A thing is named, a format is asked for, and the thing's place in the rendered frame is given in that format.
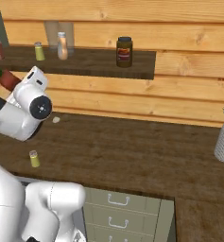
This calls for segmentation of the yellow-green shaker with grey cap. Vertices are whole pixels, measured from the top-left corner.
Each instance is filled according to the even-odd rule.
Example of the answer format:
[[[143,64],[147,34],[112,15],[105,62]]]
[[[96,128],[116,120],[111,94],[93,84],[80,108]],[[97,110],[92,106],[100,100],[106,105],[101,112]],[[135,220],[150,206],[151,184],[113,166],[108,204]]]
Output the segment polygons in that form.
[[[30,162],[33,167],[39,167],[40,166],[40,161],[38,157],[38,153],[36,150],[31,150],[29,152],[29,157],[30,157]]]
[[[35,46],[36,60],[37,61],[44,61],[45,57],[44,57],[42,43],[41,42],[35,42],[34,46]]]

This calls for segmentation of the tan condiment bottle, grey cap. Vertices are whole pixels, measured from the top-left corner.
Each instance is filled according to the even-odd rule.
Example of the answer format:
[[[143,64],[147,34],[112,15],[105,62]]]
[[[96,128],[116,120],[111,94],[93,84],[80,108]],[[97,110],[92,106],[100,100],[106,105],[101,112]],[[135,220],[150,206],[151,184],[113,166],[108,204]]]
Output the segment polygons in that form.
[[[58,57],[63,61],[68,58],[66,34],[64,32],[58,33]]]

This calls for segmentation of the red-brown bottle with green cap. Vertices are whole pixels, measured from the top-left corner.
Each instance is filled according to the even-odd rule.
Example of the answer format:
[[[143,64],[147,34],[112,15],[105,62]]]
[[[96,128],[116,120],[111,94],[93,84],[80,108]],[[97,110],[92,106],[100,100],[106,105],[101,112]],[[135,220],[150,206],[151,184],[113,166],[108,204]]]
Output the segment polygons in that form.
[[[12,92],[17,84],[19,84],[21,80],[14,76],[9,70],[0,69],[0,84]]]

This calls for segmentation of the dark wooden shelf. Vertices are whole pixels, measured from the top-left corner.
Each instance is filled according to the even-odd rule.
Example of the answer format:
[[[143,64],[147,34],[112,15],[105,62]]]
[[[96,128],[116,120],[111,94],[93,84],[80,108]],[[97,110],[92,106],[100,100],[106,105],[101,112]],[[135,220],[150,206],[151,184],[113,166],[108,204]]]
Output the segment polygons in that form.
[[[132,53],[132,66],[116,65],[115,49],[74,48],[67,60],[60,60],[58,53],[49,47],[43,48],[44,60],[37,61],[33,46],[9,46],[4,49],[0,68],[28,72],[34,65],[46,74],[154,79],[156,53],[138,51]]]

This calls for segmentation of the dark jar with red label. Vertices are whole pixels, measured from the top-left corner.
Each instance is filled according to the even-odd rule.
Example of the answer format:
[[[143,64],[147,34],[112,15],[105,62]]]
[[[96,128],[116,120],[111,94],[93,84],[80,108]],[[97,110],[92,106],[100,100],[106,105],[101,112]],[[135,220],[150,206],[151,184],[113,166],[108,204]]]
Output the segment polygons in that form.
[[[119,37],[116,42],[116,65],[127,68],[132,66],[132,47],[131,37]]]

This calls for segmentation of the pale green drawer front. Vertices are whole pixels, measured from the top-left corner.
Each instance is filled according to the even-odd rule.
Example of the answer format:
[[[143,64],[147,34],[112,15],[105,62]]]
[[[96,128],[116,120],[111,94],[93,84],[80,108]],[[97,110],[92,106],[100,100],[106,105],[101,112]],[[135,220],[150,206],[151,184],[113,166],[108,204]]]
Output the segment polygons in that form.
[[[129,221],[129,225],[126,229],[118,230],[133,233],[143,233],[147,235],[155,234],[158,218],[155,215],[139,214],[112,208],[99,207],[89,203],[86,203],[83,209],[85,221],[87,223],[116,229],[108,225],[108,217],[111,216],[113,224],[123,225],[125,219]]]
[[[94,189],[86,187],[88,195],[87,201],[92,204],[99,204],[112,208],[119,208],[125,210],[131,210],[135,212],[147,213],[157,215],[159,213],[160,203],[159,199],[142,197],[132,194],[113,192],[102,189]],[[127,206],[117,206],[108,203],[108,194],[112,194],[112,200],[118,202],[124,202],[125,197],[130,197],[129,204]]]
[[[112,236],[113,242],[123,242],[125,238],[129,242],[153,242],[154,238],[150,235],[138,233],[126,233],[114,229],[107,229],[93,224],[86,225],[87,238],[89,242],[109,242]]]

